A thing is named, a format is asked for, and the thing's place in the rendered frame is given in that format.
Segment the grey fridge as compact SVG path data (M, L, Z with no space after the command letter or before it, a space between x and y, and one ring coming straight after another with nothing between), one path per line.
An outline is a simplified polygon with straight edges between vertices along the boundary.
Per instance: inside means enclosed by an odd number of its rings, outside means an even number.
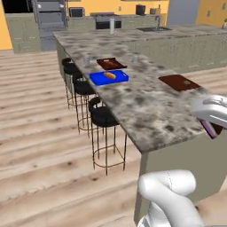
M169 0L167 26L194 24L200 0Z

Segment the black microwave oven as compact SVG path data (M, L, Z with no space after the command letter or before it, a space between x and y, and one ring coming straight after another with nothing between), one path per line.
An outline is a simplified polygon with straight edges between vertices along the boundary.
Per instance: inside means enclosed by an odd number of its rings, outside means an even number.
M83 17L84 9L82 7L70 7L69 8L69 16L73 18Z

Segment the grey oven stack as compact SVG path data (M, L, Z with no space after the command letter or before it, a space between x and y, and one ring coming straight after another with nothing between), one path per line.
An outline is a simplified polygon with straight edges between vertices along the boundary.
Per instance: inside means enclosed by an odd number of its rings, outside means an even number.
M54 51L54 31L67 27L65 0L32 0L35 22L38 25L43 51Z

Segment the dark brown flat board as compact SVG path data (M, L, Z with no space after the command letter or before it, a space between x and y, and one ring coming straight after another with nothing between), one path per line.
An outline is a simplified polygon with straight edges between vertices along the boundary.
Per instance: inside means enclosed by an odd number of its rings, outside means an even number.
M171 89L178 92L185 90L194 90L200 87L196 82L187 79L181 74L170 74L161 76L159 80L164 82Z

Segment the brown empty tray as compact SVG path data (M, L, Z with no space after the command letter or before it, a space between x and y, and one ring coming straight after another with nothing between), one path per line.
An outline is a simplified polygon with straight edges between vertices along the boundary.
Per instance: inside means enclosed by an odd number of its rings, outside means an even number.
M116 58L98 59L97 62L105 70L127 68L127 66L117 61Z

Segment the pale green island cabinet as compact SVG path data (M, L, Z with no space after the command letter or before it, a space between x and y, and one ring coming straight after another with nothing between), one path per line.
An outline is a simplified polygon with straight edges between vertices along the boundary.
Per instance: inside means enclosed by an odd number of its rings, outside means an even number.
M173 72L135 52L118 35L56 32L58 51L64 51L85 77L99 71L96 60L116 57L128 67L129 80L97 87L95 91L141 152L140 173L189 169L197 177L191 200L201 200L218 192L227 176L227 133L210 140L200 123L190 115L194 98L207 94L200 87L175 91L159 78ZM85 66L83 57L90 57Z

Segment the steel sink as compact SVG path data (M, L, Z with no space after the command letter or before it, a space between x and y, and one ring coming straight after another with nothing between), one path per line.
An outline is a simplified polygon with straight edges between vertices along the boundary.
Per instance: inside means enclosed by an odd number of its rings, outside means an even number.
M137 30L140 30L143 32L162 32L162 31L169 31L171 29L168 27L141 27L141 28L137 28Z

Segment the black bar stool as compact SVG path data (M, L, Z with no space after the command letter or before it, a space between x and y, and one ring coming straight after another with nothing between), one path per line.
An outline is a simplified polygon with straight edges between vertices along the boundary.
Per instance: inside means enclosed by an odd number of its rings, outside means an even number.
M70 58L61 60L64 71L64 82L67 95L67 107L75 106L74 103L74 82L82 78L82 74Z
M95 91L91 88L89 83L87 81L82 80L82 75L79 74L73 74L73 85L74 85L74 101L75 101L75 109L76 109L76 117L77 117L77 126L78 126L78 132L80 134L80 130L85 130L83 128L80 128L80 122L85 119L83 117L83 110L82 110L82 118L79 120L78 115L78 105L77 105L77 97L76 95L80 95L81 98L81 109L83 109L83 103L82 103L82 97L85 97L85 109L87 114L87 132L88 137L90 137L90 129L89 129L89 123L88 123L88 99L90 95L94 95Z
M92 149L92 163L93 168L100 167L106 170L106 175L108 175L108 169L118 165L122 165L122 169L126 166L126 152L127 152L127 138L128 135L124 137L124 149L123 153L120 152L116 145L116 127L119 122L114 118L110 110L103 105L101 98L94 97L89 101L88 108L90 111L90 130L91 130L91 149ZM108 129L113 128L113 144L108 144ZM105 136L105 146L101 147L99 145L99 130L103 130L103 135ZM118 163L108 164L108 150L112 148L113 153L118 153L121 157L121 161ZM100 152L105 152L105 164L100 165L96 162L96 159L100 159Z

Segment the pale green cupboard run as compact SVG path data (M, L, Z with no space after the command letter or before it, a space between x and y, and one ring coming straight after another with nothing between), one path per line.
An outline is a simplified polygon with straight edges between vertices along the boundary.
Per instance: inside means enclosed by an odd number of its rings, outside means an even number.
M5 18L15 53L42 50L33 13L7 13Z
M152 14L141 15L122 15L120 20L115 17L115 27L123 29L134 29L140 27L156 27L158 21ZM110 25L107 22L96 22L96 19L91 16L81 18L70 18L68 28L75 31L89 31L94 29L109 29Z

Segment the blue tray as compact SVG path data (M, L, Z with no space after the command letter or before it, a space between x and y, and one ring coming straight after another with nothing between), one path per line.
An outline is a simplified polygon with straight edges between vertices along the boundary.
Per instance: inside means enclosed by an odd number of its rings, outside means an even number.
M114 80L106 78L104 76L104 72L115 74L116 78ZM107 85L107 84L127 82L129 80L129 76L122 70L118 69L118 70L100 71L100 72L96 72L96 73L90 73L90 80L96 86L102 86L102 85Z

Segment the black hob and oven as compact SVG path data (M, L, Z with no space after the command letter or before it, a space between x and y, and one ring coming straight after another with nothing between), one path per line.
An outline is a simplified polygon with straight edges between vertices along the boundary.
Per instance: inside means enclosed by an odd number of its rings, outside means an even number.
M114 19L115 28L121 28L121 16L114 12L93 12L90 16L95 19L96 29L109 29L110 19Z

